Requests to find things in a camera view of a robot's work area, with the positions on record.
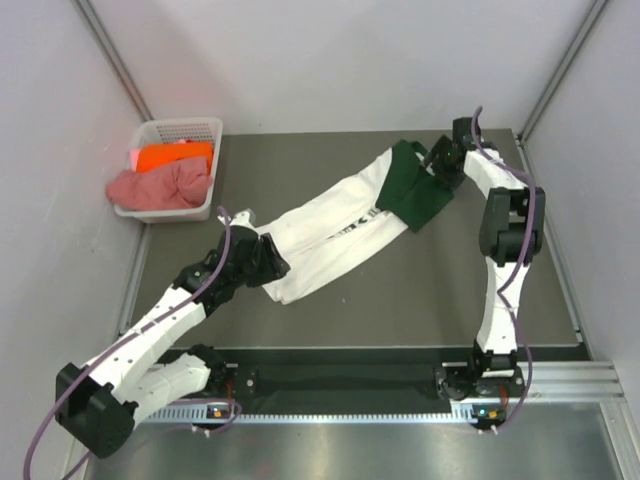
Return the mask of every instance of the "red cloth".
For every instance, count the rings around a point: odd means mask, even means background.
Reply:
[[[213,179],[205,157],[185,158],[146,173],[120,172],[107,198],[130,210],[182,210],[202,205]]]

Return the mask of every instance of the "white plastic basket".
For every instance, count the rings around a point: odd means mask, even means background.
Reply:
[[[117,215],[121,217],[137,218],[144,223],[160,222],[199,222],[209,218],[211,213],[211,197],[218,169],[218,156],[220,155],[220,143],[222,141],[222,120],[213,117],[197,118],[170,118],[166,120],[154,120],[145,122],[134,133],[130,149],[143,148],[147,145],[159,143],[175,143],[180,139],[190,139],[194,142],[211,142],[213,144],[213,165],[211,177],[213,183],[207,191],[207,198],[197,208],[185,210],[153,210],[138,211],[128,210],[115,205]],[[125,170],[131,169],[129,154],[126,155]]]

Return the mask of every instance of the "white cloth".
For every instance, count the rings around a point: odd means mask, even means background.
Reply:
[[[264,285],[284,305],[325,286],[366,261],[407,226],[375,208],[391,166],[391,149],[364,170],[347,177],[301,207],[257,228],[270,233],[291,266],[287,275]]]

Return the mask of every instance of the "white wall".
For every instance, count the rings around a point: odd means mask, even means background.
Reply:
[[[2,2],[0,27],[0,465],[17,479],[57,371],[115,333],[139,227],[104,186],[139,121],[71,2]],[[33,478],[60,478],[70,444],[50,428]]]
[[[591,346],[640,424],[640,3],[610,2],[529,142]]]
[[[231,133],[522,128],[591,0],[94,0],[158,118]]]

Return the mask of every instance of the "gray reflective floor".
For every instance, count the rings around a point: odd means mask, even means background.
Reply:
[[[442,131],[224,137],[214,205],[252,208],[268,223],[354,174],[398,139],[428,148]],[[521,167],[510,130],[487,130],[510,165]],[[360,267],[312,295],[282,306],[262,289],[234,300],[178,342],[220,347],[471,345],[487,282],[478,232],[484,199],[467,180],[418,234],[404,232]],[[177,273],[215,247],[222,225],[152,227],[134,319],[155,304]],[[525,281],[519,313],[536,345],[575,344],[576,335],[546,246]]]
[[[143,426],[132,448],[163,426]],[[237,426],[206,440],[173,431],[87,480],[616,480],[597,405],[527,405],[500,435],[465,425]]]

